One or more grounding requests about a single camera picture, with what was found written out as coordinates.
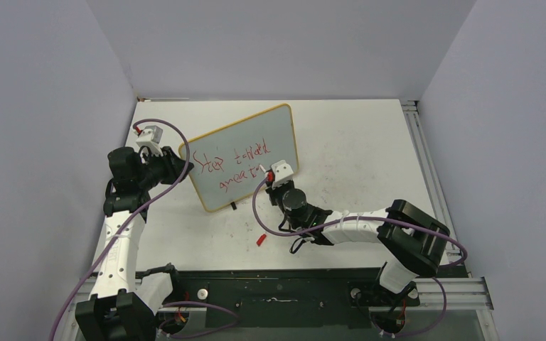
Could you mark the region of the red white marker pen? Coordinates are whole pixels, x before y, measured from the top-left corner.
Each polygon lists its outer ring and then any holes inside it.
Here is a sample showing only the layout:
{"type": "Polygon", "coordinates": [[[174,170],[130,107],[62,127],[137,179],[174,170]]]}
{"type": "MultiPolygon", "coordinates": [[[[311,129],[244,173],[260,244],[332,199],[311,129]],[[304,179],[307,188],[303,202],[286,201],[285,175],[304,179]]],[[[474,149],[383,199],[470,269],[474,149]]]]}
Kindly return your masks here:
{"type": "Polygon", "coordinates": [[[265,177],[268,177],[269,171],[262,164],[259,164],[259,169],[264,173],[265,177]]]}

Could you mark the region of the yellow framed whiteboard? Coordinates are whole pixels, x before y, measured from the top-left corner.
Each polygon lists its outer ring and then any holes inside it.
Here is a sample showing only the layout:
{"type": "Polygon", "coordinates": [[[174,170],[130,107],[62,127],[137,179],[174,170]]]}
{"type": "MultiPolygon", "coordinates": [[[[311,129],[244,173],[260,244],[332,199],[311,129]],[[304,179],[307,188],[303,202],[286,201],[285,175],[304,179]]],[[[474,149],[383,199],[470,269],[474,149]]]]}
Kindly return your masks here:
{"type": "Polygon", "coordinates": [[[253,114],[180,144],[178,154],[189,160],[188,173],[207,212],[215,212],[253,194],[269,170],[286,161],[296,173],[299,155],[289,104],[253,114]]]}

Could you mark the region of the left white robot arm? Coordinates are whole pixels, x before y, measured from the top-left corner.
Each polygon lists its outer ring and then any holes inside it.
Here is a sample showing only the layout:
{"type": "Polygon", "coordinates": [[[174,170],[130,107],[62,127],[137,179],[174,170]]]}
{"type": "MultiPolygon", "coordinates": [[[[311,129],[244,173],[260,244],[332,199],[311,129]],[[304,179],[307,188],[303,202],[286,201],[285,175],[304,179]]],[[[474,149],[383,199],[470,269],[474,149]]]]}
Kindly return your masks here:
{"type": "Polygon", "coordinates": [[[77,304],[75,319],[86,340],[154,340],[158,305],[173,306],[183,286],[172,279],[174,267],[162,267],[154,288],[135,287],[139,240],[157,185],[183,181],[193,164],[164,146],[156,155],[120,147],[107,159],[112,177],[105,190],[105,246],[97,258],[97,278],[86,301],[77,304]]]}

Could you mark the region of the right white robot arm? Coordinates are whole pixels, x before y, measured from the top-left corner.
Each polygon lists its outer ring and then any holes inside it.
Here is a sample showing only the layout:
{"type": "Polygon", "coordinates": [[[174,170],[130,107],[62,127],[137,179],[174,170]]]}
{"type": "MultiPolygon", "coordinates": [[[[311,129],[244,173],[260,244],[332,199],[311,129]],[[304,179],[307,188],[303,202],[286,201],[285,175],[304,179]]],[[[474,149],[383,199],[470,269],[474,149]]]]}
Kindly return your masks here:
{"type": "Polygon", "coordinates": [[[376,299],[394,303],[416,277],[435,277],[441,267],[450,231],[440,221],[406,200],[373,212],[325,210],[308,203],[304,191],[289,180],[274,186],[263,180],[272,206],[283,214],[275,235],[296,237],[299,244],[381,244],[391,254],[373,286],[376,299]]]}

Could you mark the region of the red marker cap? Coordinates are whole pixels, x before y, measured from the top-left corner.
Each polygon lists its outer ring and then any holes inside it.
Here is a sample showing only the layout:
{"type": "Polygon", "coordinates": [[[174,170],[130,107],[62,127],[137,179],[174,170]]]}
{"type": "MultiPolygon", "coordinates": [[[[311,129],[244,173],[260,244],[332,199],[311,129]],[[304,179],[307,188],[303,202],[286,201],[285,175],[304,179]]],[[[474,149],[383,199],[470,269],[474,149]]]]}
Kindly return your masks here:
{"type": "Polygon", "coordinates": [[[267,238],[267,235],[266,235],[266,234],[262,234],[262,235],[259,237],[259,239],[256,241],[256,245],[260,247],[266,238],[267,238]]]}

